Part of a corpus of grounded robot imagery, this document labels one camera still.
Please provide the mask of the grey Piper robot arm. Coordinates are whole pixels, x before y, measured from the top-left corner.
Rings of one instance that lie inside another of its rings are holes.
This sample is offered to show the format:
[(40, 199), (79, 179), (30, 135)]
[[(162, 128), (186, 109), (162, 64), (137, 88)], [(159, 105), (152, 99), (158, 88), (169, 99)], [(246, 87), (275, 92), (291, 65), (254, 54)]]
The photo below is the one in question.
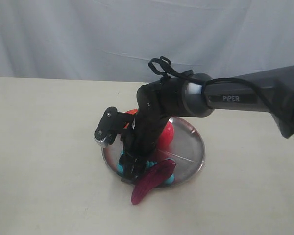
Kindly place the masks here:
[(163, 65), (160, 75), (138, 89), (138, 112), (122, 138), (118, 170), (129, 180), (145, 172), (170, 117), (203, 118), (216, 109), (268, 112), (283, 137), (294, 136), (294, 66), (213, 79)]

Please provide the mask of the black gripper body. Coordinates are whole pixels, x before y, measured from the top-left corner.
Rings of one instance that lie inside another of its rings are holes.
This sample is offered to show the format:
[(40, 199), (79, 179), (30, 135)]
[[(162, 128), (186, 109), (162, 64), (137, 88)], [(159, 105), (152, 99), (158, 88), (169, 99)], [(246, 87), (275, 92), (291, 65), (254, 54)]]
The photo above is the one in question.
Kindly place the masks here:
[(152, 154), (169, 120), (161, 106), (161, 88), (160, 82), (153, 82), (137, 90), (138, 111), (122, 138), (124, 152), (132, 157)]

